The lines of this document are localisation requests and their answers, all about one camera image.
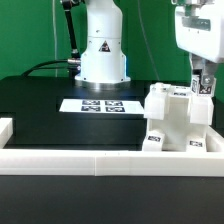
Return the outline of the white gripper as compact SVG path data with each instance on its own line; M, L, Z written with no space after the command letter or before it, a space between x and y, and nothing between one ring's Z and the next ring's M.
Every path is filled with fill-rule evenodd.
M202 86L211 87L216 63L224 63L224 0L174 0L174 5L177 46L192 53L191 81L202 72ZM201 57L210 60L203 67Z

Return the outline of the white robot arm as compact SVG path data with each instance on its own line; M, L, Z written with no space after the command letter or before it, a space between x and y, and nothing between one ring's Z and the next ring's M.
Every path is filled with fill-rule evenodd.
M190 53L192 74L210 87L224 63L224 0L171 0L177 46ZM87 48L75 80L96 89L125 85L126 56L121 50L122 12L114 0L85 0Z

